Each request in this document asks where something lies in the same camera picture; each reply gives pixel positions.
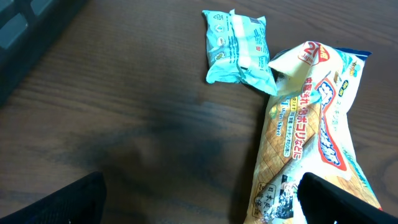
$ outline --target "transparent plastic wrapper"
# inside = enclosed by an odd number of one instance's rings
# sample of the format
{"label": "transparent plastic wrapper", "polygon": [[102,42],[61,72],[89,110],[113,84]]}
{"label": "transparent plastic wrapper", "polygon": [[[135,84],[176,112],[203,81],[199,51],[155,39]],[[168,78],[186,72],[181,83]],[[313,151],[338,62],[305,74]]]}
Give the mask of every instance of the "transparent plastic wrapper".
{"label": "transparent plastic wrapper", "polygon": [[312,172],[380,208],[356,162],[347,123],[369,52],[306,42],[276,55],[246,224],[306,223],[297,186]]}
{"label": "transparent plastic wrapper", "polygon": [[276,84],[268,67],[266,18],[253,19],[218,11],[203,11],[206,16],[206,50],[210,69],[208,83],[246,83],[270,95]]}

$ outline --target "blue packet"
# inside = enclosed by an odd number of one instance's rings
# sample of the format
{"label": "blue packet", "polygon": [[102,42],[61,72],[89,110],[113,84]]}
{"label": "blue packet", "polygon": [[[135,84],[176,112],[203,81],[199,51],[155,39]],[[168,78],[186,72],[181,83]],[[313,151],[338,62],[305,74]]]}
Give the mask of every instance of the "blue packet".
{"label": "blue packet", "polygon": [[208,83],[245,83],[270,95],[277,88],[270,68],[266,43],[266,18],[253,19],[218,11],[203,11],[206,16],[206,50],[210,69]]}

